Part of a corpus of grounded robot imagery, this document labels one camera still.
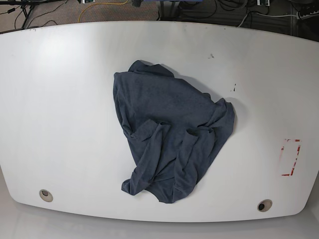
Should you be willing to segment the dark blue T-shirt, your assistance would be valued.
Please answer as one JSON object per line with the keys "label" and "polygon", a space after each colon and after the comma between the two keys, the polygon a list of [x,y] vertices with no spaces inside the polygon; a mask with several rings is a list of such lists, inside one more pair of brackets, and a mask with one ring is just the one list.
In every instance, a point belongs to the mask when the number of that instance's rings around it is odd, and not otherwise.
{"label": "dark blue T-shirt", "polygon": [[122,190],[152,193],[160,202],[186,198],[234,128],[235,112],[214,102],[160,64],[135,61],[114,74],[115,110],[135,162]]}

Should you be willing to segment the red tape rectangle marking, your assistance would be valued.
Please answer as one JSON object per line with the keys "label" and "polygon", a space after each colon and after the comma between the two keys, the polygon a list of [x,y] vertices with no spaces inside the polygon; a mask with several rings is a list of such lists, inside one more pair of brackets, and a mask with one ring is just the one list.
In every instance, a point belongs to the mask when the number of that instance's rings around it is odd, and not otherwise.
{"label": "red tape rectangle marking", "polygon": [[302,141],[300,139],[285,139],[279,159],[279,174],[292,176],[296,167]]}

